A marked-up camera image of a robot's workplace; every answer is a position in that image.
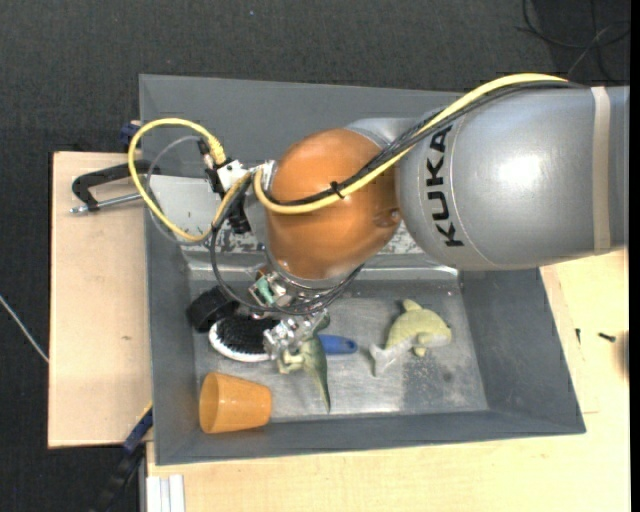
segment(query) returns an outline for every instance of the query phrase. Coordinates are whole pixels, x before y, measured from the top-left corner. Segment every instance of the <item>table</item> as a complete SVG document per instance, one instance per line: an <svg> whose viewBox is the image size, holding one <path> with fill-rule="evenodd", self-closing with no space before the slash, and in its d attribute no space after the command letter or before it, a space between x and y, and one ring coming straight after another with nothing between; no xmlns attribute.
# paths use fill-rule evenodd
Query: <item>table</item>
<svg viewBox="0 0 640 512"><path fill-rule="evenodd" d="M124 161L54 155L51 448L121 442L151 397L142 208L68 213L73 177ZM630 510L628 253L542 275L586 434L180 466L155 465L150 441L148 474L184 475L189 511Z"/></svg>

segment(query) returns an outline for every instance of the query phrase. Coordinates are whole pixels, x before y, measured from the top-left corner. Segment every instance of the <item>wooden board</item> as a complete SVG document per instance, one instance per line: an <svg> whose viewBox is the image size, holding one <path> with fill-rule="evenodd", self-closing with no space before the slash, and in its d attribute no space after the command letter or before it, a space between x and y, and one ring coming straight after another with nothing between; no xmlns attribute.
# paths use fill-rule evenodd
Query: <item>wooden board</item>
<svg viewBox="0 0 640 512"><path fill-rule="evenodd" d="M121 443L151 400L142 204L69 213L82 204L75 177L123 162L121 154L54 155L50 447ZM132 192L126 181L94 195Z"/></svg>

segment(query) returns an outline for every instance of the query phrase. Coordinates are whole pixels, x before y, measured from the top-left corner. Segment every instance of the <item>green toy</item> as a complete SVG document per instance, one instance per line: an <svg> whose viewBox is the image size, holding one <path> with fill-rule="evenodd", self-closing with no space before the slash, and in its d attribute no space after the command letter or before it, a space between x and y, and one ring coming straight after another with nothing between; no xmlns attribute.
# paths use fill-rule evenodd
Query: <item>green toy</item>
<svg viewBox="0 0 640 512"><path fill-rule="evenodd" d="M369 347L376 376L411 348L417 356L424 357L428 348L451 342L451 329L436 313L409 299L402 301L402 306L405 312L391 326L385 348Z"/></svg>

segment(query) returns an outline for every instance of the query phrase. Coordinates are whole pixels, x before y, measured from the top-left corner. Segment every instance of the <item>plastic cup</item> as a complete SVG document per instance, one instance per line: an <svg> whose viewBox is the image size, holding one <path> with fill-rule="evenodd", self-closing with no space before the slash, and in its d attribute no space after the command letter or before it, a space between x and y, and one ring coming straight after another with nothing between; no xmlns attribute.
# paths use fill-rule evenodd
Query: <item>plastic cup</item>
<svg viewBox="0 0 640 512"><path fill-rule="evenodd" d="M240 377L208 373L200 390L200 428L207 434L266 425L271 414L268 387Z"/></svg>

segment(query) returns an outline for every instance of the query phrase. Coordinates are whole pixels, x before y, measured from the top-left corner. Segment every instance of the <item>black carpet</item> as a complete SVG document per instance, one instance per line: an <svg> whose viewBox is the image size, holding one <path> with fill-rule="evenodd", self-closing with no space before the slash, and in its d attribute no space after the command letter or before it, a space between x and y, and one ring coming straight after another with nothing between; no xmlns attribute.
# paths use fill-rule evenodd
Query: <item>black carpet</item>
<svg viewBox="0 0 640 512"><path fill-rule="evenodd" d="M0 294L46 350L49 154L122 151L139 73L459 91L521 71L629 83L630 0L528 4L550 40L509 0L0 0ZM47 450L47 385L0 309L0 511L87 510L118 461L116 447ZM135 508L130 490L115 510Z"/></svg>

